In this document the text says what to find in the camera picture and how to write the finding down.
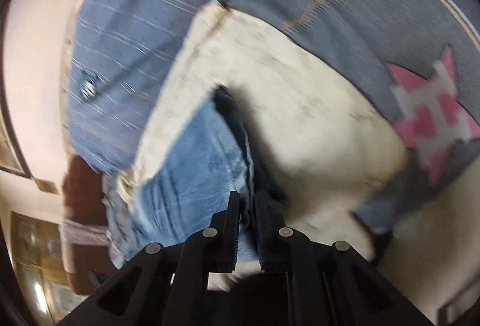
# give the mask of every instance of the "pink star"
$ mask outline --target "pink star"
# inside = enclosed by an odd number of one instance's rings
[[[394,124],[394,129],[407,147],[417,149],[430,184],[436,186],[453,143],[480,137],[480,126],[457,102],[452,48],[446,46],[441,59],[432,65],[436,73],[427,80],[387,63],[398,84],[392,92],[404,116]]]

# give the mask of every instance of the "wall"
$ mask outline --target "wall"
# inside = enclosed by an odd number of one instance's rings
[[[4,84],[14,132],[36,178],[61,188],[67,169],[59,113],[60,59],[74,0],[12,0],[4,39]],[[62,197],[0,172],[0,217],[9,210],[58,222]]]

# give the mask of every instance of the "light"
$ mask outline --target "light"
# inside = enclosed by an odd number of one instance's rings
[[[40,287],[40,284],[35,283],[35,293],[37,294],[38,303],[40,305],[40,310],[42,310],[45,314],[47,313],[47,302],[45,300],[45,295],[43,294],[43,289]]]

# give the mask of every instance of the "metal screw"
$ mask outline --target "metal screw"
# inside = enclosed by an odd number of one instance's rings
[[[157,254],[160,250],[162,250],[162,245],[160,245],[159,243],[150,243],[145,248],[145,251],[148,254]]]
[[[350,245],[348,242],[345,242],[344,240],[339,240],[338,242],[335,242],[335,248],[338,251],[347,251],[350,248]]]
[[[292,236],[293,230],[290,227],[282,227],[278,230],[280,236]]]
[[[218,231],[213,227],[207,227],[205,230],[202,231],[202,234],[205,238],[213,238],[215,235],[218,234]]]

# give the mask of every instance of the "wooden cabinet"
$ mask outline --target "wooden cabinet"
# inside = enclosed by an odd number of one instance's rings
[[[11,247],[20,288],[39,326],[53,326],[85,299],[68,286],[57,224],[13,212]]]

